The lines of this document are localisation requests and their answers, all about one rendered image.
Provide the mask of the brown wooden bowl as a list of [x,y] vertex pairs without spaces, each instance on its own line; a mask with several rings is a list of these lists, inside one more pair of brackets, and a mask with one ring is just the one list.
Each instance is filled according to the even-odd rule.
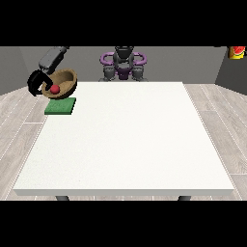
[[45,89],[46,83],[41,85],[41,92],[44,96],[51,99],[64,99],[73,94],[77,87],[77,74],[73,69],[58,69],[49,75],[54,85],[60,87],[60,93],[53,95]]

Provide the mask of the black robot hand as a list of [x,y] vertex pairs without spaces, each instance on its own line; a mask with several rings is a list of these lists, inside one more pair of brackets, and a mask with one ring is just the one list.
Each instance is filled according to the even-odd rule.
[[39,87],[43,82],[46,83],[45,89],[47,91],[53,85],[53,82],[50,79],[50,77],[46,75],[44,72],[42,72],[40,69],[33,71],[27,81],[29,92],[33,96],[41,95],[41,91],[39,90]]

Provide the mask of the green square pad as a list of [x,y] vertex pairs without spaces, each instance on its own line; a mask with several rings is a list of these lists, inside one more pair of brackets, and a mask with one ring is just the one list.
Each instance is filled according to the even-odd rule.
[[64,99],[51,99],[44,110],[44,114],[70,115],[72,113],[75,102],[75,97],[68,97]]

